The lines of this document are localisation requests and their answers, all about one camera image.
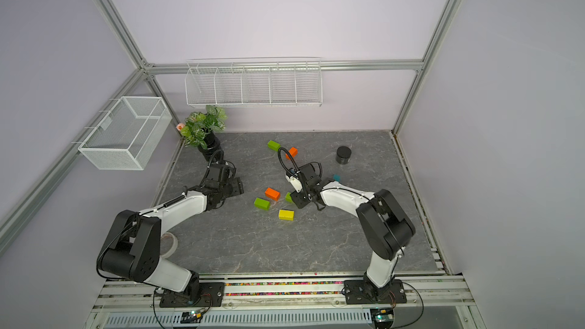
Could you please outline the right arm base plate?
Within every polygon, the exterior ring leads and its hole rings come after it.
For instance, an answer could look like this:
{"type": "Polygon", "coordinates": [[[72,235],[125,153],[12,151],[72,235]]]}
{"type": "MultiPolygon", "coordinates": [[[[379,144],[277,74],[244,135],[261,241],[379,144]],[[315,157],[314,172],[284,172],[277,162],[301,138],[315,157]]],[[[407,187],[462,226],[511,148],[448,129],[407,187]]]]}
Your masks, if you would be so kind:
{"type": "Polygon", "coordinates": [[[345,280],[341,294],[349,305],[385,304],[395,306],[405,304],[407,297],[401,280],[391,280],[379,288],[368,278],[362,280],[345,280]]]}

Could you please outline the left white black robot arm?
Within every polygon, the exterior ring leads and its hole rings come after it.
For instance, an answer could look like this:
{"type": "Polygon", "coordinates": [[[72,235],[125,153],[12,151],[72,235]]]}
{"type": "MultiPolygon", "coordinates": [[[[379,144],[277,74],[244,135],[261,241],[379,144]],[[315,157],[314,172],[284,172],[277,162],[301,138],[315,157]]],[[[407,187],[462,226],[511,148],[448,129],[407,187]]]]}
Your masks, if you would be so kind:
{"type": "Polygon", "coordinates": [[[199,274],[161,255],[161,237],[187,219],[215,210],[243,194],[243,184],[230,161],[207,166],[200,184],[176,198],[142,211],[117,214],[96,260],[96,271],[145,283],[189,297],[200,296],[199,274]]]}

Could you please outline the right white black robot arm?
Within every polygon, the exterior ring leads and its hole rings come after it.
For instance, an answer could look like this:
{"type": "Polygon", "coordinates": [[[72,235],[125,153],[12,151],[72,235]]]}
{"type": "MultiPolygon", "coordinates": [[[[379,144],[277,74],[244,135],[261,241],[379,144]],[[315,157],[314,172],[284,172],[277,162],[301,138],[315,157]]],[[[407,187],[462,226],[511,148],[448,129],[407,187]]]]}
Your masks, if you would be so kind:
{"type": "Polygon", "coordinates": [[[372,250],[364,281],[376,289],[388,286],[416,234],[414,223],[392,193],[385,189],[366,192],[324,179],[311,164],[286,169],[286,179],[294,188],[291,198],[297,208],[334,207],[359,219],[372,250]]]}

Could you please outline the yellow block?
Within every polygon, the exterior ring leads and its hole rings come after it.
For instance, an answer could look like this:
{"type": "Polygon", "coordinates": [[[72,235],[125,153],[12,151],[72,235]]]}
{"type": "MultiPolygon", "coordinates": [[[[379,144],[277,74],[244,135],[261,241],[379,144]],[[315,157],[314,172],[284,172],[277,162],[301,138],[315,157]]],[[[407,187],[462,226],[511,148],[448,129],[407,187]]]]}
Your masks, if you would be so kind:
{"type": "Polygon", "coordinates": [[[295,218],[295,212],[292,210],[280,210],[278,217],[280,220],[293,221],[295,218]]]}

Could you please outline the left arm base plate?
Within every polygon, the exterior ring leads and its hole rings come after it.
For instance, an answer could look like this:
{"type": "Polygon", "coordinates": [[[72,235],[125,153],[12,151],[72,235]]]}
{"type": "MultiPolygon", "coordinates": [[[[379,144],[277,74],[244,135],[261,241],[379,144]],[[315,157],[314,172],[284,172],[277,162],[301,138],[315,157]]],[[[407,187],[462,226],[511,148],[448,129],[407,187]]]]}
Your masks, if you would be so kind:
{"type": "Polygon", "coordinates": [[[159,303],[160,308],[219,307],[225,292],[223,282],[202,282],[187,287],[184,292],[165,289],[159,303]]]}

